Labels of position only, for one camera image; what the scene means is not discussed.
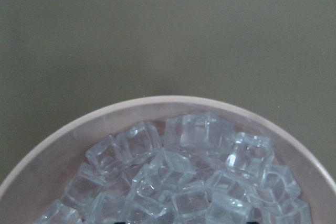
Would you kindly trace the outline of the pink bowl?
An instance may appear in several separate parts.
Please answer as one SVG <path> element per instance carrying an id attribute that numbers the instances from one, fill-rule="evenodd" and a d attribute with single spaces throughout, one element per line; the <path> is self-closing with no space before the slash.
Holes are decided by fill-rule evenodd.
<path id="1" fill-rule="evenodd" d="M 179 95 L 119 102 L 84 115 L 47 137 L 1 184 L 1 223 L 32 223 L 62 194 L 85 151 L 138 121 L 212 111 L 240 130 L 270 137 L 279 163 L 291 168 L 311 208 L 313 223 L 335 223 L 335 182 L 315 156 L 289 133 L 250 111 L 206 98 Z"/>

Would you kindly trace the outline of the pile of clear ice cubes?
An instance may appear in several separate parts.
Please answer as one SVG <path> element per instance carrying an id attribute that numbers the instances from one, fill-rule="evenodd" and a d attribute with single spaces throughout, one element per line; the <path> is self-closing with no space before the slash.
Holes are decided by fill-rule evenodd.
<path id="1" fill-rule="evenodd" d="M 85 153 L 37 223 L 311 223 L 273 141 L 212 112 L 141 121 Z"/>

